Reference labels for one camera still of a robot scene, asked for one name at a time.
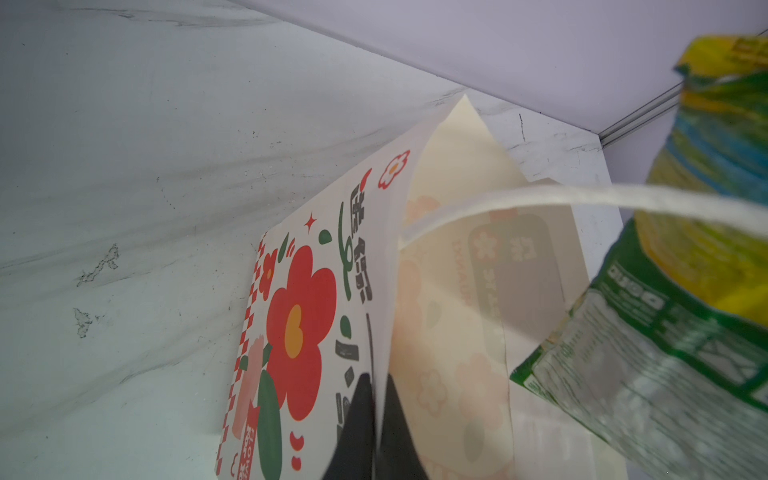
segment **cream paper bag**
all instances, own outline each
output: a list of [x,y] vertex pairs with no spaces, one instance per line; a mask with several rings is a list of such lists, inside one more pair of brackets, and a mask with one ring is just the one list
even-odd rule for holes
[[399,249],[427,213],[527,183],[463,97],[266,232],[218,477],[626,478],[508,380],[588,283],[570,208],[479,214]]

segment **grey scuff mark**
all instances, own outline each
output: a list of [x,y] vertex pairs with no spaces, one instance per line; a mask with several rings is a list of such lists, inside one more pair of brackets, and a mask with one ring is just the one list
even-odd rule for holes
[[282,23],[282,20],[272,17],[259,18],[222,18],[213,15],[187,15],[174,12],[153,12],[151,10],[134,10],[127,8],[64,8],[69,12],[94,12],[116,15],[133,22],[169,22],[175,27],[250,27]]
[[82,312],[77,308],[73,308],[73,310],[74,319],[78,322],[78,336],[83,339],[85,338],[85,334],[88,333],[88,329],[91,328],[91,324],[101,317],[99,315],[94,315],[94,319],[91,319],[90,313]]
[[519,107],[514,104],[504,103],[501,105],[497,105],[495,107],[491,107],[487,110],[484,110],[482,108],[478,108],[477,110],[481,117],[493,117],[495,115],[501,115],[510,110],[514,110],[516,108],[519,108]]
[[41,401],[29,408],[28,405],[13,406],[20,415],[0,416],[0,439],[18,435],[39,425],[47,425],[62,418],[70,412],[83,406],[90,405],[99,400],[111,390],[123,385],[132,379],[154,370],[159,370],[184,361],[193,353],[216,342],[218,339],[229,336],[243,329],[243,323],[239,319],[233,323],[216,326],[213,332],[207,332],[210,339],[207,342],[195,343],[199,332],[211,326],[211,320],[207,319],[196,326],[190,326],[175,337],[172,341],[157,348],[147,351],[139,359],[128,362],[92,379],[85,385],[73,389],[70,394],[64,394],[64,398]]
[[508,149],[507,149],[507,151],[513,151],[513,150],[514,150],[514,149],[516,149],[516,148],[525,147],[525,146],[526,146],[526,144],[527,144],[527,142],[526,142],[525,144],[516,144],[516,145],[512,145],[510,148],[508,148]]
[[523,114],[518,114],[520,117],[520,133],[523,135],[523,141],[525,142],[525,132],[523,131]]
[[579,145],[578,147],[568,148],[568,151],[574,151],[574,150],[583,151],[583,152],[600,151],[602,150],[602,147],[600,147],[599,145],[597,147],[585,147],[584,145]]
[[158,268],[152,268],[152,269],[149,269],[149,270],[145,270],[144,272],[133,272],[133,273],[131,273],[130,275],[122,276],[122,277],[120,277],[120,278],[116,278],[116,279],[114,279],[114,280],[109,280],[109,281],[107,281],[107,282],[104,282],[104,283],[102,283],[102,284],[101,284],[101,286],[104,286],[104,285],[109,285],[110,283],[116,283],[116,282],[120,282],[120,281],[122,281],[122,280],[127,280],[127,279],[129,279],[129,278],[136,278],[137,276],[147,275],[147,274],[149,274],[149,273],[152,273],[152,272],[156,272],[156,271],[158,271],[158,270],[162,270],[163,268],[169,267],[169,266],[173,265],[174,263],[176,263],[176,262],[177,262],[177,261],[179,261],[179,260],[180,260],[180,259],[178,259],[178,258],[177,258],[177,259],[176,259],[176,260],[174,260],[173,262],[170,262],[170,263],[166,263],[165,265],[163,265],[163,266],[160,266],[160,267],[158,267]]
[[170,200],[168,200],[168,199],[165,197],[165,189],[164,189],[163,187],[160,187],[160,193],[161,193],[161,194],[163,194],[163,200],[165,200],[165,203],[166,203],[166,204],[168,204],[168,206],[169,206],[169,207],[171,207],[171,208],[173,208],[174,210],[176,210],[176,207],[174,207],[174,206],[173,206],[173,205],[170,203]]
[[65,248],[58,248],[56,250],[52,250],[50,252],[44,252],[44,253],[38,253],[36,255],[30,255],[29,257],[23,257],[21,259],[12,260],[10,262],[2,263],[0,264],[0,270],[5,270],[7,268],[12,268],[14,266],[21,266],[26,263],[33,263],[37,262],[39,260],[45,260],[46,258],[53,257],[55,255],[58,255],[62,252],[65,252],[67,249]]
[[[254,167],[256,165],[261,165],[264,167],[272,167],[273,164],[279,164],[283,162],[288,157],[303,157],[309,160],[317,159],[318,157],[323,157],[326,154],[331,154],[334,159],[336,159],[341,153],[336,151],[337,149],[345,149],[344,153],[342,154],[345,157],[350,157],[353,159],[362,159],[362,157],[367,157],[368,154],[370,154],[373,151],[377,151],[384,145],[388,144],[391,140],[393,140],[395,137],[397,137],[400,133],[399,130],[392,126],[388,127],[381,127],[375,131],[372,131],[368,134],[365,134],[360,137],[353,137],[344,141],[336,142],[335,144],[326,145],[325,147],[318,147],[313,148],[311,150],[301,150],[301,151],[293,151],[289,152],[288,155],[261,155],[258,157],[248,157],[236,161],[225,161],[225,162],[218,162],[216,164],[211,164],[206,167],[202,168],[195,168],[192,170],[184,170],[184,171],[178,171],[174,174],[166,174],[164,175],[164,180],[167,180],[169,182],[174,182],[178,180],[196,180],[200,179],[202,180],[201,175],[212,175],[212,174],[222,174],[223,172],[226,172],[228,170],[233,169],[239,169],[242,167]],[[385,135],[386,139],[380,142],[376,142],[375,144],[366,144],[363,147],[357,147],[357,144],[360,141],[364,141],[369,137],[374,136],[380,136]],[[268,177],[272,177],[273,175],[279,174],[278,172],[273,172],[270,174],[267,174],[264,178],[266,180]],[[136,177],[129,177],[129,178],[123,178],[119,182],[113,182],[113,181],[105,181],[100,184],[95,184],[91,187],[90,191],[106,191],[106,190],[113,190],[115,188],[125,188],[126,186],[130,185],[131,188],[136,183],[141,183],[147,181],[146,176],[136,176]],[[77,192],[67,192],[67,197],[72,196],[73,194],[76,194]],[[58,195],[48,195],[45,197],[38,197],[38,198],[32,198],[28,200],[28,203],[31,205],[40,205],[40,204],[48,204],[52,201],[58,201],[59,196]],[[55,253],[64,252],[67,249],[59,249],[51,253],[43,253],[41,255],[33,256],[33,257],[26,257],[21,260],[15,260],[11,263],[0,263],[0,270],[3,268],[6,268],[8,266],[16,266],[19,265],[20,262],[31,262],[40,260],[43,257],[49,257]]]
[[454,88],[453,90],[444,93],[437,100],[430,101],[429,103],[427,103],[427,105],[429,107],[439,107],[440,105],[442,105],[444,103],[447,103],[448,100],[450,100],[451,98],[455,97],[457,94],[460,94],[460,93],[462,93],[462,92],[464,92],[466,90],[467,90],[467,87]]
[[92,272],[83,272],[78,281],[78,286],[85,282],[94,281],[96,276],[104,269],[104,265],[109,266],[112,270],[118,268],[118,265],[114,261],[117,260],[119,256],[120,254],[118,253],[118,245],[113,243],[112,247],[107,251],[107,254],[104,255],[104,258],[99,261],[98,265],[93,269]]

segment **white string handle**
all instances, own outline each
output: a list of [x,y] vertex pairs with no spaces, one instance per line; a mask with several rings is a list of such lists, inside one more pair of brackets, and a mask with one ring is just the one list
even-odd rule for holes
[[460,204],[440,207],[406,227],[400,236],[399,248],[402,250],[422,235],[472,215],[516,207],[578,204],[611,205],[655,214],[688,217],[708,223],[719,223],[768,240],[768,207],[734,197],[701,194],[657,185],[530,185],[488,192]]

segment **snack bag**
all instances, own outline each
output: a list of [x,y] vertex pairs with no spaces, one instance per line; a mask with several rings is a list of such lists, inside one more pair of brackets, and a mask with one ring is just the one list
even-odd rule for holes
[[[649,184],[768,205],[768,38],[699,38]],[[768,475],[768,243],[636,212],[511,374],[656,478]]]

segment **orange flower center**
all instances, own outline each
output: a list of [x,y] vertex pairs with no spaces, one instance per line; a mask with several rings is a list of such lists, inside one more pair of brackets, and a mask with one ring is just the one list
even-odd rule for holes
[[304,333],[299,325],[301,324],[301,307],[296,304],[288,313],[286,322],[286,353],[288,357],[295,359],[301,347],[304,345]]

